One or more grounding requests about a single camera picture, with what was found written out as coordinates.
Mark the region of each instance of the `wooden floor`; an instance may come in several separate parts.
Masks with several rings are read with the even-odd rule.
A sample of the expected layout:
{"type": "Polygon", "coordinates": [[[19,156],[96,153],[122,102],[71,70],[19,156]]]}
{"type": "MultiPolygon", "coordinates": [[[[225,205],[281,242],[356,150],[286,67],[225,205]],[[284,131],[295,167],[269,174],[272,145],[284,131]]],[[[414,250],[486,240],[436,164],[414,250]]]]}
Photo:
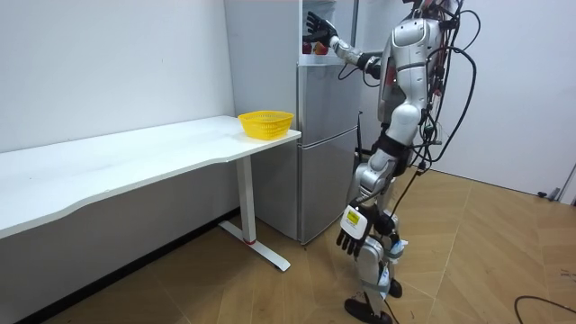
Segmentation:
{"type": "MultiPolygon", "coordinates": [[[[430,171],[398,214],[409,241],[397,271],[404,296],[389,301],[400,323],[517,323],[522,294],[576,308],[576,208],[430,171]]],[[[342,306],[361,290],[335,244],[338,225],[307,247],[257,230],[292,263],[286,273],[214,229],[49,323],[357,323],[342,306]]],[[[525,323],[576,324],[537,301],[520,313],[525,323]]]]}

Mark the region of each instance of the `cable on floor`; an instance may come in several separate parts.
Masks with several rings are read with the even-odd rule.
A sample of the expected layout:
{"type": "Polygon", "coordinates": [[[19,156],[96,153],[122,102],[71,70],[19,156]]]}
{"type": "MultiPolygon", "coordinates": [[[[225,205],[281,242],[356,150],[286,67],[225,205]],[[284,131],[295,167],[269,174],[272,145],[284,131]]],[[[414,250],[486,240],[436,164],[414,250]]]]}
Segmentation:
{"type": "Polygon", "coordinates": [[[388,310],[390,311],[390,315],[392,315],[392,318],[396,321],[396,324],[400,324],[398,322],[398,319],[396,319],[396,315],[394,315],[394,312],[392,311],[392,308],[390,307],[388,302],[386,300],[384,300],[384,303],[386,304],[386,306],[388,306],[388,310]]]}
{"type": "MultiPolygon", "coordinates": [[[[520,324],[524,324],[524,321],[522,321],[522,318],[520,317],[520,312],[518,311],[518,303],[524,299],[531,299],[531,300],[535,300],[535,301],[540,301],[540,302],[546,302],[549,303],[553,306],[556,306],[558,308],[561,308],[563,310],[569,311],[573,314],[576,314],[576,310],[571,309],[568,306],[564,306],[561,305],[557,302],[554,301],[549,301],[545,298],[541,298],[541,297],[536,297],[536,296],[529,296],[529,295],[522,295],[522,296],[518,296],[515,300],[514,300],[514,312],[516,313],[516,317],[518,319],[518,323],[520,324]]],[[[396,316],[394,316],[394,313],[392,312],[392,308],[390,307],[390,305],[388,304],[388,302],[386,300],[384,300],[384,303],[386,303],[386,306],[388,306],[388,310],[390,310],[390,314],[392,315],[392,318],[394,319],[394,321],[396,321],[396,324],[400,324],[398,322],[398,320],[396,319],[396,316]]]]}
{"type": "Polygon", "coordinates": [[[532,299],[532,300],[536,300],[536,301],[540,301],[540,302],[546,302],[546,303],[549,303],[549,304],[554,305],[554,306],[556,306],[556,307],[559,307],[559,308],[561,308],[561,309],[563,309],[563,310],[567,310],[567,311],[569,311],[569,312],[571,312],[571,313],[573,313],[573,314],[576,314],[576,310],[573,310],[573,309],[571,309],[571,308],[568,307],[568,306],[561,305],[561,304],[559,304],[559,303],[557,303],[557,302],[548,301],[547,299],[541,298],[541,297],[523,295],[523,296],[518,296],[518,297],[514,300],[514,312],[516,313],[516,317],[518,318],[518,322],[519,322],[520,324],[524,324],[524,322],[523,322],[522,319],[520,318],[520,313],[518,312],[518,303],[519,303],[520,301],[524,300],[524,299],[532,299]]]}

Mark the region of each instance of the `plastic basket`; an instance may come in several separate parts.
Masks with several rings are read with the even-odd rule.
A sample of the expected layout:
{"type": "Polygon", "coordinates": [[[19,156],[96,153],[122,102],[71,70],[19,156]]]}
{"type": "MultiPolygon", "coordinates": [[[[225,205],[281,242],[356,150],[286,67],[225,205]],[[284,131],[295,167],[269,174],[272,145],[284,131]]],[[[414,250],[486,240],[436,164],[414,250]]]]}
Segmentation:
{"type": "Polygon", "coordinates": [[[238,116],[246,134],[259,140],[274,140],[290,129],[293,114],[289,112],[260,111],[238,116]]]}

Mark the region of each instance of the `silver refrigerator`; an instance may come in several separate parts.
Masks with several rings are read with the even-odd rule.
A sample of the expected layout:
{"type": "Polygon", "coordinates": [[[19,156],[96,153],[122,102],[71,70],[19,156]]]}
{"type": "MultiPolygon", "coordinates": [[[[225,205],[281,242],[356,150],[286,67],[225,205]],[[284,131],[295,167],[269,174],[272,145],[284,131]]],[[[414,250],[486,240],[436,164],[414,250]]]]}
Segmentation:
{"type": "Polygon", "coordinates": [[[298,104],[290,113],[302,137],[252,159],[256,216],[302,244],[347,205],[362,81],[361,73],[338,80],[341,68],[298,67],[298,104]]]}
{"type": "MultiPolygon", "coordinates": [[[[333,23],[349,40],[356,2],[331,3],[333,23]]],[[[302,0],[224,0],[224,5],[236,115],[293,113],[291,128],[302,132],[298,142],[252,156],[256,216],[305,244],[346,207],[362,73],[340,81],[344,62],[332,50],[326,56],[302,53],[302,17],[308,10],[302,0]]]]}

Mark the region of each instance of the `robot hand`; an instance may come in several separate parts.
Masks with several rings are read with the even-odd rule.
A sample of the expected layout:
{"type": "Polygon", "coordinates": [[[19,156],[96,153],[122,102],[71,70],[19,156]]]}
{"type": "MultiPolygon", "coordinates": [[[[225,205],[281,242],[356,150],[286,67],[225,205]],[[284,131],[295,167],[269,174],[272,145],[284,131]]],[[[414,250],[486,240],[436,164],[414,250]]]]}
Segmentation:
{"type": "Polygon", "coordinates": [[[354,257],[358,257],[366,237],[378,219],[379,212],[376,205],[366,208],[362,204],[358,205],[356,201],[352,201],[344,210],[344,215],[340,221],[342,229],[336,239],[336,244],[341,246],[349,255],[354,253],[354,257]]]}
{"type": "Polygon", "coordinates": [[[307,20],[306,26],[308,26],[310,35],[302,36],[302,40],[310,43],[319,41],[322,45],[329,48],[330,39],[338,36],[334,25],[326,19],[320,18],[313,12],[308,12],[307,20]]]}

